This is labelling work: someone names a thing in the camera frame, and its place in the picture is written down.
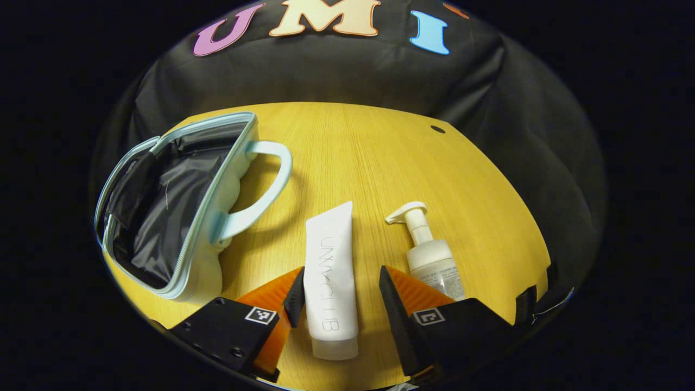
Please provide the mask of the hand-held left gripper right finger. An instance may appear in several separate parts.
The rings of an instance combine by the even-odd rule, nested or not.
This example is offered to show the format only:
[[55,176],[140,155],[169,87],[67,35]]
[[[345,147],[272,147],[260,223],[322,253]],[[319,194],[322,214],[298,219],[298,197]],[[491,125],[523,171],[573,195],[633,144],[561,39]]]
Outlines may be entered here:
[[450,299],[401,270],[382,266],[379,287],[403,374],[413,381],[470,373],[518,337],[479,300]]

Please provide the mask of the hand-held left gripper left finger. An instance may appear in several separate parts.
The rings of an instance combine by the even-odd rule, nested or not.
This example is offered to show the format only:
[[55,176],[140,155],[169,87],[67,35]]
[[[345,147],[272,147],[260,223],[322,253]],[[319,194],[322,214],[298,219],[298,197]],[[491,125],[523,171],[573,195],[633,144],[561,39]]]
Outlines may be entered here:
[[234,300],[216,297],[169,333],[228,370],[275,383],[278,363],[305,307],[303,267]]

